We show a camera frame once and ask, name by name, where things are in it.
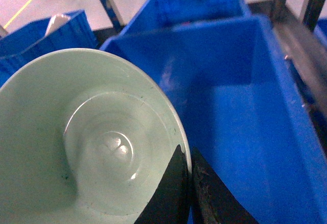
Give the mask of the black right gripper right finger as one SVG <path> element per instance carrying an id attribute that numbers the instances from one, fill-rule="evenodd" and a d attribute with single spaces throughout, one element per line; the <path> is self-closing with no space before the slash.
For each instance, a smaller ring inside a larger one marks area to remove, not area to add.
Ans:
<path id="1" fill-rule="evenodd" d="M 258 223 L 237 201 L 199 149 L 192 151 L 194 223 Z"/>

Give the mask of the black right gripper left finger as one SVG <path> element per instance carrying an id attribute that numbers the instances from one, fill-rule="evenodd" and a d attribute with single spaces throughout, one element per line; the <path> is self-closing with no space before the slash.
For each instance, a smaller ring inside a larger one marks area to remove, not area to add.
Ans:
<path id="1" fill-rule="evenodd" d="M 178 145 L 137 223 L 187 223 L 190 210 L 189 172 Z"/>

